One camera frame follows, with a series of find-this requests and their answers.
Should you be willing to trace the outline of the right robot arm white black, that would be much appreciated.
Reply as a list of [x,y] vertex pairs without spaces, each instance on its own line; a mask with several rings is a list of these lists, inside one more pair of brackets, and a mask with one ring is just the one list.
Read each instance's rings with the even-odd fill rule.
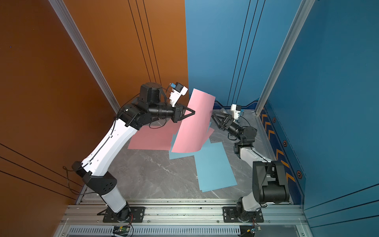
[[234,153],[252,169],[252,192],[240,197],[235,208],[224,211],[225,222],[262,223],[262,208],[290,200],[284,164],[266,158],[253,147],[257,135],[254,127],[240,126],[227,112],[213,112],[211,117],[220,130],[236,138]]

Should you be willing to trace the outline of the light blue paper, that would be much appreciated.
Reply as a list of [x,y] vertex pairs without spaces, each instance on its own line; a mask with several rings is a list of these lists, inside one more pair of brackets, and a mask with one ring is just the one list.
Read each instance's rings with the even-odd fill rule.
[[199,188],[202,192],[237,185],[223,143],[209,140],[194,155]]
[[213,134],[215,129],[211,128],[210,125],[211,125],[211,123],[208,126],[208,131],[207,131],[206,136],[205,136],[206,140],[204,140],[204,143],[203,143],[201,149],[197,152],[192,152],[192,153],[174,153],[174,152],[172,152],[172,148],[173,148],[173,145],[174,145],[174,143],[176,141],[176,137],[177,137],[177,134],[174,134],[172,137],[172,141],[171,141],[171,148],[169,150],[169,159],[174,160],[174,159],[185,158],[185,157],[190,157],[190,156],[200,154],[200,152],[203,148],[206,148],[207,146],[209,146],[211,144],[210,136]]

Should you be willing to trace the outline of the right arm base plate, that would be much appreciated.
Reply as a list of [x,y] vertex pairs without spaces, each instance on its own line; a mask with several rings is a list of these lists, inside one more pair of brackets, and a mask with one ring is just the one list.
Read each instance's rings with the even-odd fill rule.
[[262,211],[247,212],[236,206],[224,206],[223,217],[225,223],[263,223],[264,217]]

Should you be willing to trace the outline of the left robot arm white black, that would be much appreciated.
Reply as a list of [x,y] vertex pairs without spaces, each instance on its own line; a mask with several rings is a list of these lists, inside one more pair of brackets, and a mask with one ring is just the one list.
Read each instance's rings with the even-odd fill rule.
[[170,88],[167,96],[160,84],[143,84],[139,94],[118,110],[110,130],[93,152],[72,165],[72,171],[101,197],[107,205],[107,216],[116,222],[132,220],[132,211],[117,187],[117,179],[108,171],[121,148],[144,125],[168,118],[176,123],[195,114],[193,109],[178,103],[188,88],[180,83],[171,84]]

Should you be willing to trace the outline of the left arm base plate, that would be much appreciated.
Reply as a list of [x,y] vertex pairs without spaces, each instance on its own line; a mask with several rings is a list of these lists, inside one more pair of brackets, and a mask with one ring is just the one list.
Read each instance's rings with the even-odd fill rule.
[[103,216],[104,223],[142,223],[145,207],[125,207],[120,213],[114,213],[109,207],[97,215]]

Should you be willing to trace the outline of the pink paper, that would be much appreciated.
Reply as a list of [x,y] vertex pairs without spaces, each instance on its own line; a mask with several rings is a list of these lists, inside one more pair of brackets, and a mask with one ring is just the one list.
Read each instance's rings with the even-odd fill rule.
[[128,149],[169,151],[173,135],[178,132],[180,125],[181,122],[174,123],[172,120],[160,128],[145,125],[132,136]]
[[192,153],[199,151],[206,141],[215,96],[194,89],[188,107],[195,114],[185,118],[177,133],[172,148],[173,153]]

